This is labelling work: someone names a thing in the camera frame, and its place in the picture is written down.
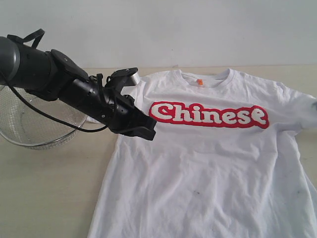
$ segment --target wire mesh strainer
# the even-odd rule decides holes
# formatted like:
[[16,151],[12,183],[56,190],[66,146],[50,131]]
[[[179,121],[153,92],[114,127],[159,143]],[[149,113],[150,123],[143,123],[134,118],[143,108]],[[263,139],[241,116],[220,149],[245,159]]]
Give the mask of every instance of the wire mesh strainer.
[[[87,116],[60,100],[47,102],[23,89],[17,91],[41,111],[81,127]],[[52,121],[27,107],[8,87],[0,87],[0,134],[9,142],[45,150],[71,140],[78,130]]]

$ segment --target white lettering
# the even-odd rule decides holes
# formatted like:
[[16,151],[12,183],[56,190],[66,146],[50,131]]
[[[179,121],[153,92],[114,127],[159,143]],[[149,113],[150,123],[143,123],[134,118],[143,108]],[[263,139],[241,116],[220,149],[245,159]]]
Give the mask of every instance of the white lettering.
[[193,119],[190,117],[188,110],[182,110],[181,105],[174,105],[176,108],[175,110],[175,117],[173,118],[173,121],[192,121]]
[[236,119],[232,120],[235,117],[236,117],[236,115],[233,112],[226,112],[226,113],[222,114],[222,120],[227,124],[237,123]]
[[250,113],[248,111],[239,111],[238,112],[238,122],[240,124],[248,124],[251,122],[251,119],[248,117]]
[[264,117],[264,116],[265,116],[264,112],[259,108],[254,108],[252,113],[251,113],[252,119],[259,122],[262,125],[266,124],[266,120],[262,119],[262,117]]
[[220,115],[218,112],[204,112],[204,111],[202,111],[202,113],[204,114],[203,122],[207,122],[207,123],[215,122],[217,124],[222,123],[222,120],[220,120]]
[[199,106],[194,106],[193,107],[193,114],[194,114],[194,119],[193,122],[202,122],[202,120],[200,119],[200,107]]
[[157,118],[161,118],[164,120],[169,120],[172,119],[173,117],[171,115],[164,115],[162,113],[159,112],[159,108],[160,107],[167,107],[169,110],[173,109],[173,105],[168,104],[168,103],[161,103],[161,104],[156,104],[152,107],[151,112],[154,116],[156,116]]

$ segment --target robotic arm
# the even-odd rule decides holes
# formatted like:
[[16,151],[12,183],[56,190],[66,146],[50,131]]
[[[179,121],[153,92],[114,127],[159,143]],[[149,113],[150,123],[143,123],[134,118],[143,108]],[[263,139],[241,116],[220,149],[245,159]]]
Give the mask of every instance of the robotic arm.
[[[138,83],[137,68],[114,72],[103,87],[102,74],[88,76],[57,50],[37,50],[43,35],[40,29],[24,39],[0,37],[0,84],[23,88],[46,101],[60,99],[114,133],[153,140],[156,121],[136,108],[130,95],[121,95],[123,87]],[[32,40],[31,47],[24,44]]]

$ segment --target strap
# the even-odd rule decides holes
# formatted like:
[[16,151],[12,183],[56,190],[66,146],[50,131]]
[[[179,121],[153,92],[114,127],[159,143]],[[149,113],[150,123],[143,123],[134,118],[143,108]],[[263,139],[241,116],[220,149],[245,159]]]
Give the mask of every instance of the strap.
[[30,35],[24,37],[23,39],[21,37],[14,36],[14,35],[8,35],[7,38],[19,44],[23,44],[23,43],[34,40],[32,44],[32,48],[36,49],[36,47],[39,45],[39,42],[41,41],[44,34],[45,34],[45,31],[43,29],[39,29],[31,33]]

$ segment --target light wooden table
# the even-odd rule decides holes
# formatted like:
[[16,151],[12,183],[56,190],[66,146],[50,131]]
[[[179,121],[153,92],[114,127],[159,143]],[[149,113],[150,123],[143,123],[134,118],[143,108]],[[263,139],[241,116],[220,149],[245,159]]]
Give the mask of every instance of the light wooden table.
[[[233,67],[317,96],[317,66]],[[140,75],[170,68],[140,69]],[[225,67],[183,68],[215,74]],[[88,69],[110,75],[114,69]],[[117,136],[80,132],[68,144],[34,151],[0,139],[0,238],[84,238]],[[317,130],[298,137],[302,164],[317,186]]]

